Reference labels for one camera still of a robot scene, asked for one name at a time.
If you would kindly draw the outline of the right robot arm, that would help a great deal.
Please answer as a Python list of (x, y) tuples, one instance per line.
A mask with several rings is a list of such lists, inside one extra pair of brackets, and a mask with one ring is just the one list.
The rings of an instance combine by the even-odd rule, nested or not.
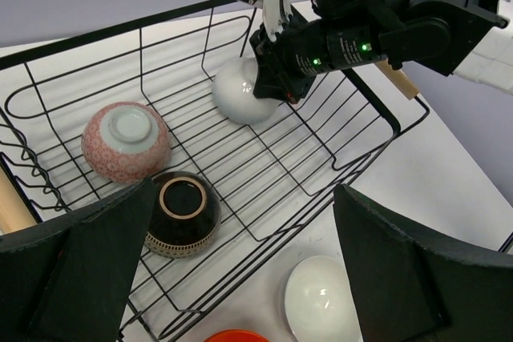
[(277, 0), (278, 27), (250, 39), (258, 65), (253, 94), (298, 103), (319, 74), (416, 62), (512, 90), (510, 0), (311, 0), (313, 21)]

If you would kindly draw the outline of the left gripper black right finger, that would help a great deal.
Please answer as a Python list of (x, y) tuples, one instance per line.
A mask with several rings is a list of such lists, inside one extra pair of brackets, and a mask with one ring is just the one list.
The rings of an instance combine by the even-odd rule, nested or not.
[(333, 190), (333, 215), (365, 341), (510, 341), (512, 257)]

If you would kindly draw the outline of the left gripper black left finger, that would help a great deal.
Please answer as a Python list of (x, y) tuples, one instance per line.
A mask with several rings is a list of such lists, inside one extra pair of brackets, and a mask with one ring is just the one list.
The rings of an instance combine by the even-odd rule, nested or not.
[(3, 341), (115, 341), (156, 199), (145, 179), (1, 237)]

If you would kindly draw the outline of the black white patterned bowl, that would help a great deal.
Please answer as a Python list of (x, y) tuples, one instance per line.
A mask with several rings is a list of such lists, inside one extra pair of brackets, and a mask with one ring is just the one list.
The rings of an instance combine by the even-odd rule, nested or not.
[(91, 117), (81, 137), (81, 150), (98, 175), (131, 184), (165, 167), (172, 141), (166, 123), (152, 108), (118, 102)]

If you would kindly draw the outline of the grey white bowl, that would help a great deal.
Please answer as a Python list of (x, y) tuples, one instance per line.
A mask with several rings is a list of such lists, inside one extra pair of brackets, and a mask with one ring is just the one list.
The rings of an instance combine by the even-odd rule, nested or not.
[(212, 101), (219, 112), (234, 123), (257, 125), (270, 119), (280, 105), (276, 99), (258, 99), (258, 65), (255, 58), (226, 62), (212, 84)]

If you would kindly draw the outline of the brown bowl beige inside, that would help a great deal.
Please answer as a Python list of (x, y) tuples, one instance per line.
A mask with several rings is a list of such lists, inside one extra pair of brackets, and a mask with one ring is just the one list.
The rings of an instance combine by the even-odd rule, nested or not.
[(211, 185), (188, 171), (153, 179), (158, 187), (144, 246), (169, 259), (183, 259), (209, 247), (220, 228), (220, 201)]

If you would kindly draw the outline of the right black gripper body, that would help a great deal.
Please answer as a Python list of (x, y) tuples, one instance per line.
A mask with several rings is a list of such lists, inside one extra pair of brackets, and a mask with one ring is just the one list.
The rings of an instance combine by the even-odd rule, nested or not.
[(297, 11), (274, 42), (261, 26), (249, 39), (258, 66), (253, 94), (297, 103), (319, 74), (379, 61), (378, 35), (369, 23), (356, 25), (340, 18), (308, 22)]

